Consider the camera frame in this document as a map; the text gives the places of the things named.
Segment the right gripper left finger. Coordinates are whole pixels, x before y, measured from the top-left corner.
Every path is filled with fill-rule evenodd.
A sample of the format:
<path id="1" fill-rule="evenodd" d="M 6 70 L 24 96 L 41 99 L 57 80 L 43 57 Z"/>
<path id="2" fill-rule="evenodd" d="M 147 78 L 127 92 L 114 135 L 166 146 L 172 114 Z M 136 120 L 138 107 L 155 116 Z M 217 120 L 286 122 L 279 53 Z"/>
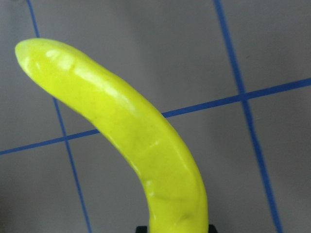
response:
<path id="1" fill-rule="evenodd" d="M 137 226 L 136 233 L 147 233 L 148 227 L 147 226 Z"/>

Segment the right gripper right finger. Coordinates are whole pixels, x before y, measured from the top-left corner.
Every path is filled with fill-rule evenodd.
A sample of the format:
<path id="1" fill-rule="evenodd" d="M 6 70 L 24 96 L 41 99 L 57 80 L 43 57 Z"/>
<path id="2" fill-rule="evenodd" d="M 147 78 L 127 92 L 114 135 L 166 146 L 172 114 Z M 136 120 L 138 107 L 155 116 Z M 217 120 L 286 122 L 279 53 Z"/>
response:
<path id="1" fill-rule="evenodd" d="M 216 227 L 213 224 L 209 224 L 208 233 L 218 233 Z"/>

